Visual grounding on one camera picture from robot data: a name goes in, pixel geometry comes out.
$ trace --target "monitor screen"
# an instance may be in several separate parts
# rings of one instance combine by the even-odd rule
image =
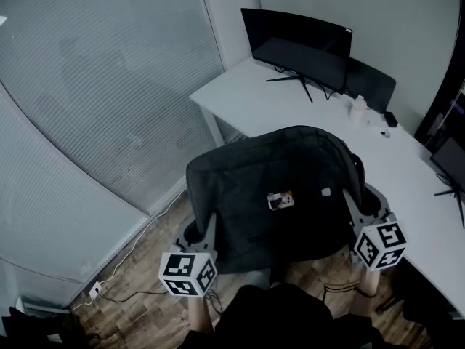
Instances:
[[[241,9],[256,60],[344,91],[352,30],[315,18]]]
[[[431,160],[465,190],[465,150],[453,138],[449,137]]]

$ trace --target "wooden floor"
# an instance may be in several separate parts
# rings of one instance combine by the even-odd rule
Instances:
[[[184,195],[165,217],[150,227],[115,277],[104,284],[104,295],[114,300],[123,300],[138,290],[164,292],[165,289],[158,280],[161,253],[169,248],[179,224],[192,219],[192,207]],[[115,257],[97,280],[107,279],[131,247],[132,243]],[[360,268],[352,266],[349,252],[343,249],[323,260],[293,264],[286,279],[312,296],[322,298],[324,283],[346,284],[356,281],[359,275]],[[246,274],[219,276],[216,291],[223,308],[227,307],[247,278]],[[377,303],[383,302],[390,295],[389,278],[389,273],[381,275]],[[348,311],[353,293],[327,295],[326,304],[334,317]],[[72,306],[84,300],[88,301],[88,298],[82,294]],[[138,294],[128,302],[119,304],[100,298],[93,305],[81,307],[74,313],[81,318],[87,333],[101,336],[99,348],[176,348],[189,330],[187,300],[185,297],[172,297],[169,294]],[[219,317],[212,309],[210,313],[215,325]],[[397,304],[381,315],[374,313],[373,325],[392,344],[421,348],[428,340],[422,326],[403,318],[402,304]]]

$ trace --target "l-shaped desk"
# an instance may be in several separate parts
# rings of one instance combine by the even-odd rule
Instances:
[[[365,167],[365,181],[381,191],[407,231],[405,257],[465,317],[465,230],[457,202],[427,163],[426,148],[396,128],[389,138],[374,127],[349,122],[352,99],[326,100],[321,89],[308,85],[313,103],[298,81],[266,83],[281,77],[272,66],[252,58],[226,71],[190,99],[248,137],[294,125],[324,129],[345,141]],[[368,111],[370,120],[381,119]]]

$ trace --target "white wall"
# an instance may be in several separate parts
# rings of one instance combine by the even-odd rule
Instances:
[[[450,62],[460,0],[261,0],[263,9],[351,28],[351,57],[397,81],[388,109],[413,134]]]
[[[260,8],[260,0],[204,0],[211,21],[219,55],[225,70],[251,55],[240,8]],[[228,141],[239,132],[217,119],[223,139]]]

